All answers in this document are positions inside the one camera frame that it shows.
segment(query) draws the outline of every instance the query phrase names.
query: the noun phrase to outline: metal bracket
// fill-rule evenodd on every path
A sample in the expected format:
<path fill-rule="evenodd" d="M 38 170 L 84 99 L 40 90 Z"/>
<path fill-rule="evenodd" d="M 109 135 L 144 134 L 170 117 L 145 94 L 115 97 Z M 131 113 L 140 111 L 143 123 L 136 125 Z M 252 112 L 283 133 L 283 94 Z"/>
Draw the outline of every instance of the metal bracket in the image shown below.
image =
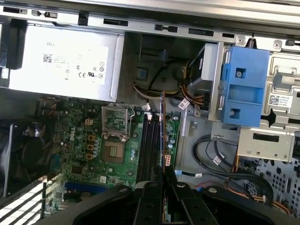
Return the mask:
<path fill-rule="evenodd" d="M 267 120 L 261 120 L 259 128 L 242 127 L 238 155 L 290 162 L 293 156 L 297 124 L 287 124 L 286 116 L 278 115 L 269 127 Z"/>
<path fill-rule="evenodd" d="M 237 142 L 239 134 L 240 128 L 237 126 L 227 126 L 221 122 L 213 122 L 210 138 L 214 141 Z"/>

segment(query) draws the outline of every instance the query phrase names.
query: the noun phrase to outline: white sticker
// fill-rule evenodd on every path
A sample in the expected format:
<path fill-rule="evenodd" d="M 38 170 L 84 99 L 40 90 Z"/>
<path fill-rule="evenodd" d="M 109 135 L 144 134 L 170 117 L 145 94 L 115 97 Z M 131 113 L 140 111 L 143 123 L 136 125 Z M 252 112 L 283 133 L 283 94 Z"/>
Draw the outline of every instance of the white sticker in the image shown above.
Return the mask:
<path fill-rule="evenodd" d="M 200 59 L 200 65 L 199 65 L 199 70 L 202 69 L 202 64 L 203 64 L 203 58 Z"/>
<path fill-rule="evenodd" d="M 106 184 L 106 176 L 101 176 L 100 177 L 100 183 Z"/>
<path fill-rule="evenodd" d="M 218 156 L 216 156 L 216 157 L 214 158 L 213 162 L 214 162 L 215 164 L 219 165 L 222 161 L 221 161 L 221 159 L 220 159 Z"/>
<path fill-rule="evenodd" d="M 195 105 L 195 116 L 196 117 L 200 117 L 201 114 L 200 114 L 200 106 L 198 105 Z"/>
<path fill-rule="evenodd" d="M 184 98 L 178 105 L 178 108 L 185 110 L 187 108 L 187 106 L 189 105 L 189 101 Z"/>
<path fill-rule="evenodd" d="M 269 98 L 269 105 L 291 108 L 293 97 L 289 95 L 274 95 L 271 94 Z"/>

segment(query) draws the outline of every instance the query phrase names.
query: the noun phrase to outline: blue pcie slot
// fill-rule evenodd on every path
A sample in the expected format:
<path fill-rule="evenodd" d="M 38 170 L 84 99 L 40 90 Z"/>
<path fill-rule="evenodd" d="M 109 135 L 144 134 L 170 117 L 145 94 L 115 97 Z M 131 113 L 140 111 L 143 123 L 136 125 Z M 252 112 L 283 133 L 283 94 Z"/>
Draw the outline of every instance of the blue pcie slot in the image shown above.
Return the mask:
<path fill-rule="evenodd" d="M 221 121 L 259 127 L 270 52 L 233 46 L 223 65 L 221 94 L 225 97 Z"/>
<path fill-rule="evenodd" d="M 64 188 L 66 190 L 76 190 L 78 192 L 89 192 L 89 193 L 101 193 L 107 190 L 105 187 L 98 187 L 94 185 L 88 185 L 88 184 L 78 184 L 78 183 L 72 183 L 67 182 L 65 183 Z"/>

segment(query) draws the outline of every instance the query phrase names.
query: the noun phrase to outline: barcode sticker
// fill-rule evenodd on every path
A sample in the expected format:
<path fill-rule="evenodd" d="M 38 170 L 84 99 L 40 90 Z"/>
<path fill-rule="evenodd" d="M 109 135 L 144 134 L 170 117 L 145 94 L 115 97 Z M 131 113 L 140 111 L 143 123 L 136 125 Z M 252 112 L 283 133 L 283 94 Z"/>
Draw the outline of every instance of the barcode sticker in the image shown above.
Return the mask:
<path fill-rule="evenodd" d="M 219 165 L 222 161 L 221 161 L 221 159 L 220 159 L 218 156 L 216 156 L 216 157 L 214 158 L 213 162 L 214 162 L 215 164 Z"/>
<path fill-rule="evenodd" d="M 197 105 L 195 105 L 195 116 L 196 117 L 200 117 L 201 116 L 201 114 L 200 114 L 200 107 L 197 106 Z"/>
<path fill-rule="evenodd" d="M 187 108 L 187 106 L 189 105 L 189 101 L 184 98 L 178 105 L 178 108 L 185 110 Z"/>
<path fill-rule="evenodd" d="M 291 108 L 293 97 L 289 95 L 270 95 L 269 105 Z"/>

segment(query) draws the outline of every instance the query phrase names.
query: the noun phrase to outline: metal frame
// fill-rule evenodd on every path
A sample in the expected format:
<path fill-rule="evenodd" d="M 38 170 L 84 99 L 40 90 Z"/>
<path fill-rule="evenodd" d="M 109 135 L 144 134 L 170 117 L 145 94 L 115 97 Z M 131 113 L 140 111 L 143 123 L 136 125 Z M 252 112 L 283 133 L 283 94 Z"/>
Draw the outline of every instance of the metal frame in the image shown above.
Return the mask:
<path fill-rule="evenodd" d="M 237 0 L 74 0 L 86 4 L 299 26 L 297 6 Z"/>
<path fill-rule="evenodd" d="M 300 218 L 300 180 L 294 168 L 299 165 L 300 161 L 296 159 L 288 164 L 261 160 L 255 172 L 272 185 L 274 199 L 284 202 L 296 218 Z"/>

